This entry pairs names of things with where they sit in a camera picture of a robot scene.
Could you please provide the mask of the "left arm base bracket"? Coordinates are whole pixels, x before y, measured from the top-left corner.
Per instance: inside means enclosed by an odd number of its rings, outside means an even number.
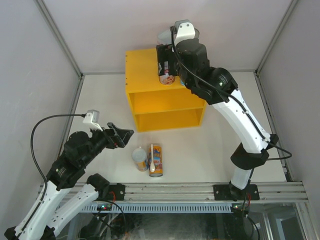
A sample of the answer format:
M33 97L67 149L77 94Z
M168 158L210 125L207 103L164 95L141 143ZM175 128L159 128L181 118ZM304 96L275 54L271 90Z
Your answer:
M125 198L126 186L121 183L110 184L102 191L99 191L97 201L123 201Z

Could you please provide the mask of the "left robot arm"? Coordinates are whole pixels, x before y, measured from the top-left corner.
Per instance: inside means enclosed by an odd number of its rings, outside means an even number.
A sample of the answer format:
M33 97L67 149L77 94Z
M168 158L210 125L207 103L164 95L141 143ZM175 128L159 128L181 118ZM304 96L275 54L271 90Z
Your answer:
M95 173L73 198L57 209L96 156L104 149L124 148L134 134L133 130L118 128L112 122L107 126L91 130L91 136L84 131L70 135L28 214L19 225L5 231L8 240L53 240L83 207L109 196L109 181Z

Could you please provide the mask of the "gold rectangular tin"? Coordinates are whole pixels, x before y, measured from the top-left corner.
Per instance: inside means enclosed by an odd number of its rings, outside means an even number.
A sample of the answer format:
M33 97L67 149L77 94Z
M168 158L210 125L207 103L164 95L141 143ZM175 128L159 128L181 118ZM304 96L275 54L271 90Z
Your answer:
M186 84L185 84L185 82L184 82L184 80L181 78L180 79L180 84L182 85L182 86L186 86Z

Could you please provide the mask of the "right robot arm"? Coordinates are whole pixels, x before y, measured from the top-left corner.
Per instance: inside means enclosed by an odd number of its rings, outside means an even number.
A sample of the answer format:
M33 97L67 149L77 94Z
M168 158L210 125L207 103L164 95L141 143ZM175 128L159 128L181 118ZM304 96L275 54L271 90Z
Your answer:
M210 66L207 49L198 38L177 45L159 44L156 55L158 76L179 77L192 94L214 107L238 135L240 144L230 157L234 173L221 193L223 199L245 199L254 169L266 163L268 150L276 146L279 137L266 132L252 115L231 73Z

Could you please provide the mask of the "white lidded pink can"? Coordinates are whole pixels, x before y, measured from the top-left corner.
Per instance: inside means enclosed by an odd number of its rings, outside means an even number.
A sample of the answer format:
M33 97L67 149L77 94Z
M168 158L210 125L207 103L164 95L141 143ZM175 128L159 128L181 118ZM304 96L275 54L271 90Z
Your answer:
M172 43L171 30L166 29L165 31L159 33L157 35L157 43L159 45L170 45Z

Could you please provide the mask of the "red white labelled can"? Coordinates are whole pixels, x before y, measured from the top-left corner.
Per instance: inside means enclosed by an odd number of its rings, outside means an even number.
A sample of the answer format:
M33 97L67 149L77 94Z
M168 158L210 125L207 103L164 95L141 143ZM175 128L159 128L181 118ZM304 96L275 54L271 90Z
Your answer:
M164 74L159 77L159 81L165 86L172 85L175 82L175 76Z

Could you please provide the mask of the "white lidded yellow can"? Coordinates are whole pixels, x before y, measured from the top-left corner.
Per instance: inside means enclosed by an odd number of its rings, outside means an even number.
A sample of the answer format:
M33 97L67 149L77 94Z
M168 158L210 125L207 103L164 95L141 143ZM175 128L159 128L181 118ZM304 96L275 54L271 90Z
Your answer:
M139 171L144 172L144 171L148 170L149 163L148 163L148 159L147 159L147 153L143 148L138 147L135 150L133 150L131 157L132 157L132 160L133 160L136 168Z

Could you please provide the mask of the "black cylindrical can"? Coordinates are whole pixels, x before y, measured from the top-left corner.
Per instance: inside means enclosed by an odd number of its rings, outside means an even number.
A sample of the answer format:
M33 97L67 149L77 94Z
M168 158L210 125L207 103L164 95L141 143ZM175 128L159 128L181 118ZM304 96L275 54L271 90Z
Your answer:
M198 39L200 36L200 32L197 28L195 28L194 31L195 31L194 38Z

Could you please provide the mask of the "orange can with spoon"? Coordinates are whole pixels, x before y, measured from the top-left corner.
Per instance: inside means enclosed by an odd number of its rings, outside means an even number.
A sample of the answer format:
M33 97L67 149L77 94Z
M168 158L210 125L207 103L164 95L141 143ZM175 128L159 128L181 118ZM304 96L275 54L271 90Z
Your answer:
M158 178L163 176L163 156L162 156L162 147L159 145L153 144L153 156L154 156L154 165L155 171L150 171L150 160L151 160L151 147L148 151L148 161L149 161L149 176L153 178Z

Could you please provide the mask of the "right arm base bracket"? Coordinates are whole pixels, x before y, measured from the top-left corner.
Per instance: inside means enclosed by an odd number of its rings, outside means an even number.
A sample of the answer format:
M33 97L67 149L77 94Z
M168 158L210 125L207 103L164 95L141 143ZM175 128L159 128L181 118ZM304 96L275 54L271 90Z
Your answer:
M259 190L256 184L248 184L244 189L238 189L231 183L214 184L213 193L216 201L240 201L249 196L251 200L260 200Z

